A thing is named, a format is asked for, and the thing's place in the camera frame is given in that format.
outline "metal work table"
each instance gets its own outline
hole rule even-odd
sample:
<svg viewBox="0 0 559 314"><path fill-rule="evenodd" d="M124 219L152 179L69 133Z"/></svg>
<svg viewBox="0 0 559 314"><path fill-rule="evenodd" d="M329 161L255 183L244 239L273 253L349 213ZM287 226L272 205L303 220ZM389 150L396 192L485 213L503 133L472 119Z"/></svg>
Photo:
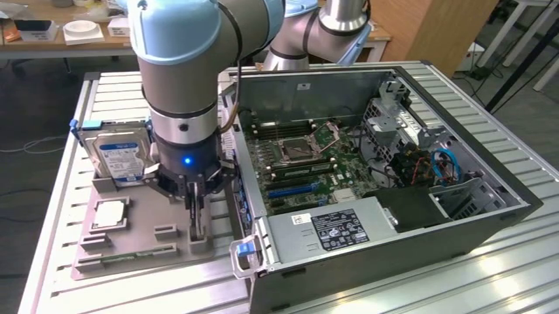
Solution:
<svg viewBox="0 0 559 314"><path fill-rule="evenodd" d="M408 71L544 205L468 255L281 313L547 313L559 309L559 172L432 66L416 61L389 64ZM228 75L220 76L221 86L229 84L228 79ZM437 118L413 95L412 100L425 123L437 125ZM125 120L146 114L138 73L86 75L76 119ZM227 253L232 235L223 195L211 203L216 230L212 261L70 280L92 169L84 150L69 136L18 312L247 312L247 287L232 275Z"/></svg>

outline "hard drive label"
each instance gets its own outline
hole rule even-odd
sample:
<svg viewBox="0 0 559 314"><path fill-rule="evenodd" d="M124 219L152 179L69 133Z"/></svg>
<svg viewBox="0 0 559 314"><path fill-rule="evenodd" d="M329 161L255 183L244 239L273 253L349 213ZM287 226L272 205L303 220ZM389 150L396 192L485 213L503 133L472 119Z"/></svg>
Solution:
<svg viewBox="0 0 559 314"><path fill-rule="evenodd" d="M312 217L312 225L327 251L368 241L365 230L352 209Z"/></svg>
<svg viewBox="0 0 559 314"><path fill-rule="evenodd" d="M112 178L120 182L141 180L142 160L137 157L137 143L106 144L98 148Z"/></svg>

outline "blue pcie slot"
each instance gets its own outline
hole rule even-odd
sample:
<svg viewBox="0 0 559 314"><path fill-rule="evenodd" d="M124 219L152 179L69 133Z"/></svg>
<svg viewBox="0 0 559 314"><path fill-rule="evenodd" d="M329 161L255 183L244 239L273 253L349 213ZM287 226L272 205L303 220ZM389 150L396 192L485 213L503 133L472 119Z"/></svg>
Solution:
<svg viewBox="0 0 559 314"><path fill-rule="evenodd" d="M303 194L303 193L309 193L309 192L315 191L316 188L317 188L317 183L312 183L309 185L299 186L296 188L291 188L291 189L287 189L287 190L271 191L271 192L268 192L268 198L283 198L285 196Z"/></svg>

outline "wooden cabinet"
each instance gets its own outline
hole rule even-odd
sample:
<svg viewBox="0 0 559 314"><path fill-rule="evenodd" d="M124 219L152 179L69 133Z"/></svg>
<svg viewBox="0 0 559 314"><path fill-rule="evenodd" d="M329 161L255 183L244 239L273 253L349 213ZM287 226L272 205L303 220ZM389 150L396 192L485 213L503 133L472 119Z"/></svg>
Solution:
<svg viewBox="0 0 559 314"><path fill-rule="evenodd" d="M497 0L371 0L392 35L381 61L427 60L451 77Z"/></svg>

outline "gray floor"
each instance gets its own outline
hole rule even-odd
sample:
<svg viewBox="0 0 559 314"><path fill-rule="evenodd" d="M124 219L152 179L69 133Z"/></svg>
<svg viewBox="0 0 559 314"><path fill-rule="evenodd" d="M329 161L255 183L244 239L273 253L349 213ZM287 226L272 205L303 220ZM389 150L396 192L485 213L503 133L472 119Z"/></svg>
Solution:
<svg viewBox="0 0 559 314"><path fill-rule="evenodd" d="M500 24L487 26L479 35L479 42L487 46L497 32ZM501 44L513 40L513 32ZM532 76L553 55L555 49L548 48L521 77L517 86ZM88 71L133 71L137 70L134 58L120 58L112 62L109 58L73 59L72 71L77 77ZM64 74L61 60L33 60L21 68L26 72L24 79L16 78L10 68L0 71L0 150L18 148L24 143L46 136L66 133L66 124L74 110L80 92L80 83L72 82ZM499 67L507 78L513 71ZM555 77L541 92L528 87L516 95L496 117L516 133L525 143L540 153L548 162L559 167L559 148L553 135L559 131L559 77ZM504 79L493 76L487 80L479 91L483 101L488 101L499 89ZM457 85L471 93L464 80ZM52 141L36 147L38 150L61 147L62 141ZM61 152L29 155L24 153L0 153L0 195L22 188L50 190L60 162ZM10 196L0 196L0 217L18 219L40 218L45 212L49 195L44 192L29 192ZM34 245L38 238L41 222L16 223L0 220L0 258L1 274L26 273ZM24 279L0 279L0 313L14 313L24 288Z"/></svg>

